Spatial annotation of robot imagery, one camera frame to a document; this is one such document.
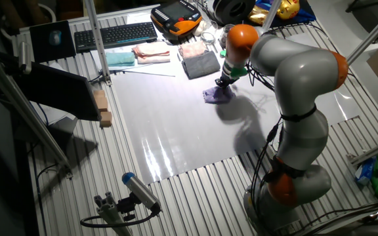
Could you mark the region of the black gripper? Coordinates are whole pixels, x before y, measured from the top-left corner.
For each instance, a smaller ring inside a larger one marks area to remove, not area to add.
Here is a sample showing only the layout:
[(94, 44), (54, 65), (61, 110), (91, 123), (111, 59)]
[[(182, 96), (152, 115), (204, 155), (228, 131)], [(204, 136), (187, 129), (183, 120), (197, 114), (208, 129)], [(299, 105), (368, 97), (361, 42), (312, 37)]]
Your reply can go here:
[(225, 89), (232, 83), (234, 83), (234, 80), (231, 77), (227, 77), (222, 75), (220, 78), (215, 79), (216, 86)]

